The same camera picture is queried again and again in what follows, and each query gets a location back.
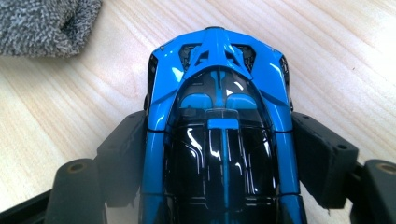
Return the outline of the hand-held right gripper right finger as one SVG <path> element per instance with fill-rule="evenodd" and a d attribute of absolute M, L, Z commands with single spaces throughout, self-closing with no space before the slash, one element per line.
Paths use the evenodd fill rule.
<path fill-rule="evenodd" d="M 324 209 L 352 203 L 351 224 L 396 224 L 396 163 L 358 163 L 359 150 L 345 138 L 303 113 L 292 114 L 298 173 Z"/>

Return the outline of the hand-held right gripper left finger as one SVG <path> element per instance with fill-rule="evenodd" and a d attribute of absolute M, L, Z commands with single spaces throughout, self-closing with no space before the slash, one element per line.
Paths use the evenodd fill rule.
<path fill-rule="evenodd" d="M 108 207 L 134 201 L 141 184 L 146 112 L 127 116 L 93 159 L 61 166 L 54 178 L 45 224 L 107 224 Z"/>

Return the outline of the blue and black toy car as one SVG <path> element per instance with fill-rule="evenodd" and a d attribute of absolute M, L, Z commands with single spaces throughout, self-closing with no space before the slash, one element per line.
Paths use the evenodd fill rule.
<path fill-rule="evenodd" d="M 139 224 L 306 224 L 283 54 L 221 27 L 148 63 Z"/>

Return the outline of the grey towel cloth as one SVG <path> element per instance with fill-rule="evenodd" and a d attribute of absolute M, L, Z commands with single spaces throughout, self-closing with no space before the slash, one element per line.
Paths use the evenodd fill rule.
<path fill-rule="evenodd" d="M 101 5 L 102 0 L 0 0 L 0 55 L 77 55 Z"/>

